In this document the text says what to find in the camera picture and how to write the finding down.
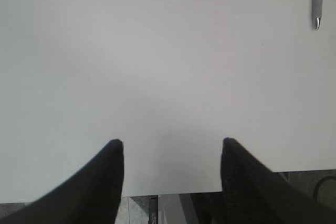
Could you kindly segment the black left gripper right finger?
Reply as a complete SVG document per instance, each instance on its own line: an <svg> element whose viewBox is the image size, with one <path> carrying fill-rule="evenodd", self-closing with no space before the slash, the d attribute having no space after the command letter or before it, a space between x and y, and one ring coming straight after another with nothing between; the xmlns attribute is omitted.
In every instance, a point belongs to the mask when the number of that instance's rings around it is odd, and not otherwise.
<svg viewBox="0 0 336 224"><path fill-rule="evenodd" d="M335 223L335 210L294 189L234 138L223 140L220 171L227 223Z"/></svg>

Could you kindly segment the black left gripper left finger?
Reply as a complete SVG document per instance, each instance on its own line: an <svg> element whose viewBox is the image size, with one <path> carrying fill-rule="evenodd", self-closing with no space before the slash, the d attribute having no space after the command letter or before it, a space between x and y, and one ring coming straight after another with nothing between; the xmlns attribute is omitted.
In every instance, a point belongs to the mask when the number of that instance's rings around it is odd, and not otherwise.
<svg viewBox="0 0 336 224"><path fill-rule="evenodd" d="M1 223L115 223L123 180L123 143L111 140L68 180Z"/></svg>

